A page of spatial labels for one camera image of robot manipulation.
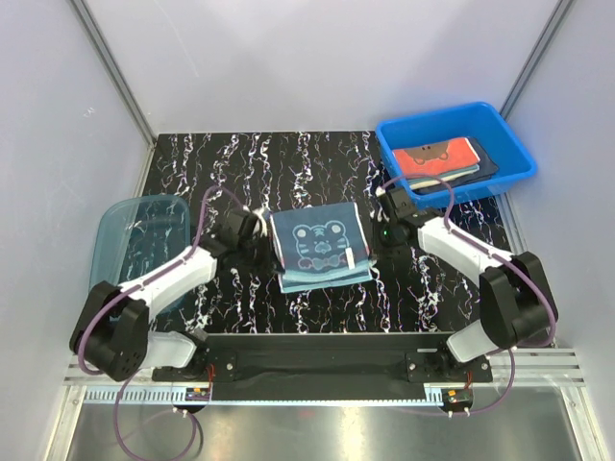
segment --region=blue towel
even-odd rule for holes
[[[372,279],[357,204],[290,209],[271,220],[276,255],[284,268],[283,293]]]

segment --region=white panel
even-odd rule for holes
[[[556,0],[88,0],[158,132],[373,130],[498,107]]]
[[[577,2],[529,82],[511,124],[538,162],[512,200],[544,262],[572,345],[615,453],[615,3]]]
[[[0,2],[1,458],[42,457],[96,229],[146,146],[65,0]]]

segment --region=towel label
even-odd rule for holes
[[[346,249],[346,260],[348,261],[348,268],[355,269],[355,255],[350,247]]]

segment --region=marble pattern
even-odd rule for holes
[[[369,241],[370,216],[379,212],[379,165],[380,146],[369,132],[163,134],[143,194],[184,197],[192,223],[212,184],[230,188],[252,209],[274,212],[354,201]],[[212,197],[207,229],[230,206],[226,196]],[[452,218],[508,248],[494,199],[456,206]],[[233,270],[187,294],[155,327],[228,333],[457,330],[478,316],[477,288],[418,248],[378,261],[375,274],[367,283],[283,295],[276,279]]]

